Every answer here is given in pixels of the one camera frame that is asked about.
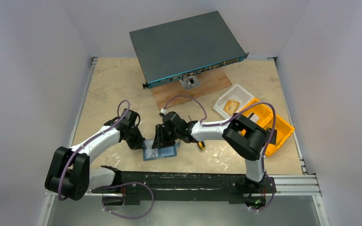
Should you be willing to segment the blue card holder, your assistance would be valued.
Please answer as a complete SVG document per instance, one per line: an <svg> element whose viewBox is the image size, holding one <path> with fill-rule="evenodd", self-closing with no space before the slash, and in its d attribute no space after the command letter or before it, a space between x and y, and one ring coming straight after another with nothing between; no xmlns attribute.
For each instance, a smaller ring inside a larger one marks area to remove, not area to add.
<svg viewBox="0 0 362 226"><path fill-rule="evenodd" d="M153 142L153 139L144 141L144 145L146 146L146 148L143 149L142 155L144 161L158 160L177 156L177 149L180 147L180 142L176 142L171 147L155 149L152 148Z"/></svg>

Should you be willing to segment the gold credit card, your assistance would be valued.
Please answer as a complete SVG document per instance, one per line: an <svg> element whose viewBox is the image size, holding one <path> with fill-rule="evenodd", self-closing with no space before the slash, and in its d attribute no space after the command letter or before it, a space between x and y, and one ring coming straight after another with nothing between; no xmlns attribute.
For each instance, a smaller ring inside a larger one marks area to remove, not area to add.
<svg viewBox="0 0 362 226"><path fill-rule="evenodd" d="M240 103L236 100L229 99L227 100L223 110L230 116L232 116L238 109Z"/></svg>

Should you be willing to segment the white credit card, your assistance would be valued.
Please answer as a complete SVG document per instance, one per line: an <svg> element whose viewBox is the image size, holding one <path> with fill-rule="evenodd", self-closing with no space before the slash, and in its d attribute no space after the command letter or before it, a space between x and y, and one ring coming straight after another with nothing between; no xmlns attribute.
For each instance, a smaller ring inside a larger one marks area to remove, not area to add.
<svg viewBox="0 0 362 226"><path fill-rule="evenodd" d="M258 115L256 115L255 113L251 113L248 116L248 119L251 120L254 123L257 123L260 120L260 117Z"/></svg>

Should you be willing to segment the black credit card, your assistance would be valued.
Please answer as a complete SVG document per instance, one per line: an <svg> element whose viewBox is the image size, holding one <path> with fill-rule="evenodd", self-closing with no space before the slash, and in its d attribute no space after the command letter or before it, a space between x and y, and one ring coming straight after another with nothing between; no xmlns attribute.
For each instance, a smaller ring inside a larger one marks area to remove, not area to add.
<svg viewBox="0 0 362 226"><path fill-rule="evenodd" d="M272 128L268 127L266 130L267 130L267 133L269 135L271 133ZM276 145L276 143L277 143L277 133L278 133L278 131L276 129L274 129L273 135L272 135L271 140L270 140L270 144Z"/></svg>

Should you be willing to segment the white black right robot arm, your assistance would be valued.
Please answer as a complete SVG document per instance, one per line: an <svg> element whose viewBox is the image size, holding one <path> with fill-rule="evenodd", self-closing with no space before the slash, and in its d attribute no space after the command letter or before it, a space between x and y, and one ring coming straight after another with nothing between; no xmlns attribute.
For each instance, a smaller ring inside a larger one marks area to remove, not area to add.
<svg viewBox="0 0 362 226"><path fill-rule="evenodd" d="M236 113L228 120L210 123L185 121L176 112L162 114L162 123L156 125L153 149L173 146L176 140L199 143L224 140L246 163L246 186L256 192L264 186L263 151L268 133L246 116Z"/></svg>

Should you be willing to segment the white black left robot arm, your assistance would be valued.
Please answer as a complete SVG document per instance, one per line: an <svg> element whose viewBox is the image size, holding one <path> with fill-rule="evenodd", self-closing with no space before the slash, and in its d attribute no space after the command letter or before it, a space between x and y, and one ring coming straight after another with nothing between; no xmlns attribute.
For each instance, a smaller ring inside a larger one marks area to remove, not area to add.
<svg viewBox="0 0 362 226"><path fill-rule="evenodd" d="M58 194L60 200L67 198L77 201L88 190L105 187L109 192L120 190L120 171L110 166L90 169L90 164L108 148L125 141L132 150L146 148L145 138L138 125L140 115L124 109L87 140L72 147L59 147L53 155L44 186Z"/></svg>

